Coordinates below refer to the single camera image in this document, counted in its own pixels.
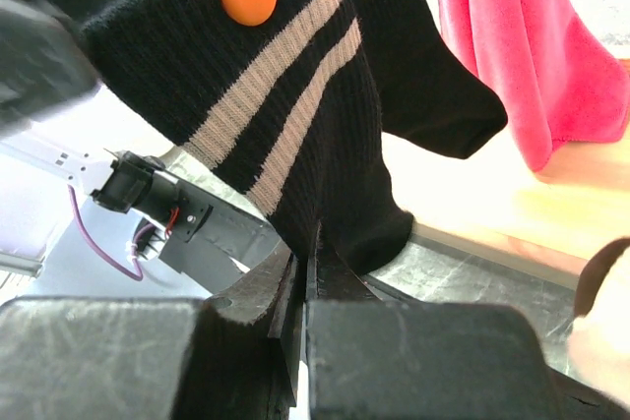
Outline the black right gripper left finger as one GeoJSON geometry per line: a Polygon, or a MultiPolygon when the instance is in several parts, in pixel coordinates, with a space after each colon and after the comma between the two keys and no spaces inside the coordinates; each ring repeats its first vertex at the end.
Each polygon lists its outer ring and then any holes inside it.
{"type": "Polygon", "coordinates": [[[202,299],[19,298],[1,309],[5,419],[285,419],[299,265],[277,249],[202,299]]]}

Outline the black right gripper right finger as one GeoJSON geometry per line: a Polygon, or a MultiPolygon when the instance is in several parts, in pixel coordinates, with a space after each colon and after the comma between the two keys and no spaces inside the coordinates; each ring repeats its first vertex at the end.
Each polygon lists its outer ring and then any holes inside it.
{"type": "Polygon", "coordinates": [[[557,419],[536,334],[501,305],[377,298],[322,239],[307,266],[314,419],[557,419]]]}

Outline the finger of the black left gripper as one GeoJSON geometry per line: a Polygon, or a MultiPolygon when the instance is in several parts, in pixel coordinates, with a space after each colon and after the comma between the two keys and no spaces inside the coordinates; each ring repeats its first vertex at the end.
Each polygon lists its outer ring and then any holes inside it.
{"type": "Polygon", "coordinates": [[[1,133],[57,115],[99,88],[78,28],[46,0],[1,0],[1,133]]]}

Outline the cream brown striped sock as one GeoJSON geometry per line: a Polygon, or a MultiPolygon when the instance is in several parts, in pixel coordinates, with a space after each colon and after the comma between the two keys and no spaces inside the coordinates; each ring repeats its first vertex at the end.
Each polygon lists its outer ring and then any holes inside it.
{"type": "Polygon", "coordinates": [[[629,406],[629,239],[601,248],[575,292],[568,354],[591,387],[629,406]]]}

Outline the black striped sock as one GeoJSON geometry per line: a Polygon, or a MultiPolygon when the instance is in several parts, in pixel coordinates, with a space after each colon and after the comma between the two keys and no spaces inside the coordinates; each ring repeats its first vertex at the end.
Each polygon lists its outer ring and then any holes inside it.
{"type": "Polygon", "coordinates": [[[298,259],[323,240],[366,273],[404,249],[413,218],[392,195],[352,0],[278,0],[255,28],[221,0],[113,0],[82,32],[104,83],[298,259]]]}

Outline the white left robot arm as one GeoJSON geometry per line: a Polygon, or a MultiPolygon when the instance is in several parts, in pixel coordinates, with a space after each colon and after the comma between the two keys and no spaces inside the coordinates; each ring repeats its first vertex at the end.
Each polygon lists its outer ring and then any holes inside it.
{"type": "Polygon", "coordinates": [[[166,224],[179,191],[130,151],[73,148],[36,129],[97,90],[98,76],[49,4],[1,0],[1,151],[65,181],[101,207],[166,224]]]}

